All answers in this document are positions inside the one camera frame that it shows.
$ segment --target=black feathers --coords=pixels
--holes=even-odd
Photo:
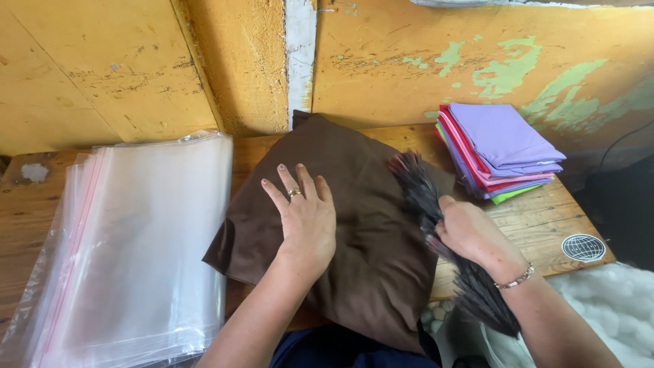
[[[405,205],[420,225],[426,246],[456,266],[455,304],[495,331],[517,337],[520,325],[488,272],[453,252],[436,234],[435,227],[443,213],[438,206],[438,190],[420,164],[420,155],[411,150],[400,153],[389,160],[388,167],[404,191]]]

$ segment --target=clear plastic bag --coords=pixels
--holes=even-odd
[[[200,260],[225,216],[232,151],[202,131],[80,157],[0,363],[161,368],[205,351],[226,279]]]

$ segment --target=sticker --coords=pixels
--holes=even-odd
[[[561,243],[563,253],[575,261],[593,262],[606,253],[604,243],[588,234],[575,234],[565,238]]]

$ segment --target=brown pillowcase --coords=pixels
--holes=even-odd
[[[284,191],[277,165],[301,162],[327,180],[337,219],[336,254],[306,301],[353,331],[423,354],[416,324],[429,301],[437,257],[402,210],[402,189],[386,166],[398,151],[318,114],[296,112],[294,126],[232,198],[203,261],[248,284],[261,280],[283,241],[279,212],[261,179]],[[451,194],[454,177],[425,166],[439,192]]]

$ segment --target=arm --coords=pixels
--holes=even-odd
[[[450,249],[481,265],[498,284],[528,267],[527,260],[486,214],[450,196],[439,199],[445,221],[436,231]],[[525,282],[501,290],[520,322],[521,334],[539,368],[622,367],[586,321],[535,271]]]
[[[289,201],[262,180],[282,217],[284,242],[252,293],[241,303],[200,359],[198,368],[267,367],[309,289],[327,269],[336,249],[336,211],[323,177],[314,185],[306,168],[296,168],[300,185],[278,167]]]

